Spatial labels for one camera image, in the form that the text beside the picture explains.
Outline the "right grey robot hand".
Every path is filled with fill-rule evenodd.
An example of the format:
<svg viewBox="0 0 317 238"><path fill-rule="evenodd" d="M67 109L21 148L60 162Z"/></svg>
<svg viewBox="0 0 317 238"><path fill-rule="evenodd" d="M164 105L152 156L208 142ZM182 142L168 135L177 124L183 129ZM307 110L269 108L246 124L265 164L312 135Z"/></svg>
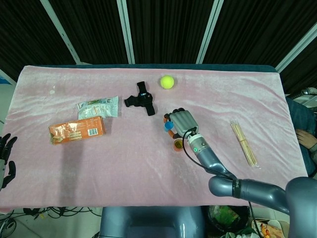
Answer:
<svg viewBox="0 0 317 238"><path fill-rule="evenodd" d="M172 139L179 139L185 136L188 138L191 134L199 133L199 126L192 114L184 108L174 109L171 113L164 114L164 124L170 122L172 128L167 128L167 133Z"/></svg>

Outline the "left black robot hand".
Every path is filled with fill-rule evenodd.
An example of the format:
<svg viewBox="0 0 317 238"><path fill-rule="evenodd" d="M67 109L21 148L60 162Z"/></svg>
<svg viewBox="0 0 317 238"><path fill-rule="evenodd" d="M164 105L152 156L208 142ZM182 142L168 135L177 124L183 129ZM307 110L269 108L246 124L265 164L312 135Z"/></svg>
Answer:
<svg viewBox="0 0 317 238"><path fill-rule="evenodd" d="M10 137L8 133L0 138L0 189L6 188L16 176L15 162L9 161L9 157L17 137Z"/></svg>

